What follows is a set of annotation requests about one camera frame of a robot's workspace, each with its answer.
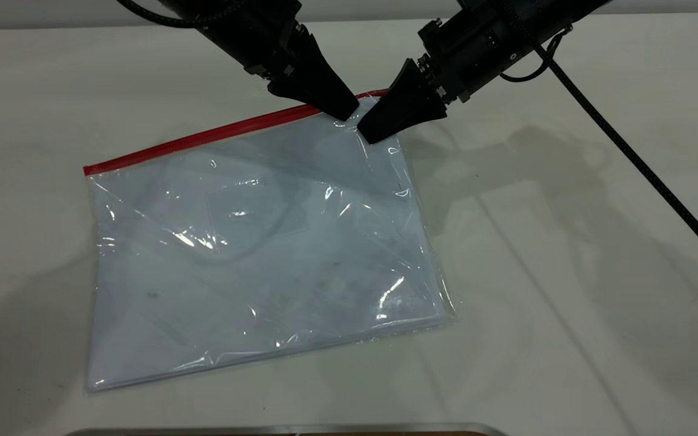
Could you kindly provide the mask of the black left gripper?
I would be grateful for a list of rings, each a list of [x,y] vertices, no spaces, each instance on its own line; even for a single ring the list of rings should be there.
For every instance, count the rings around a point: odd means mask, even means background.
[[[359,103],[328,64],[313,34],[297,23],[300,8],[299,1],[246,1],[198,31],[247,73],[270,78],[271,94],[347,121]]]

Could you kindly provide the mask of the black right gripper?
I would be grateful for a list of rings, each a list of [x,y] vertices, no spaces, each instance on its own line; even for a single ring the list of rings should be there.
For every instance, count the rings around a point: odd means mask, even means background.
[[[460,11],[451,19],[431,21],[419,30],[426,50],[419,66],[427,81],[408,58],[385,96],[360,120],[357,129],[369,144],[445,118],[444,103],[467,101],[531,52],[531,45],[507,22],[505,7],[541,44],[574,22],[573,1],[459,1],[458,5]]]

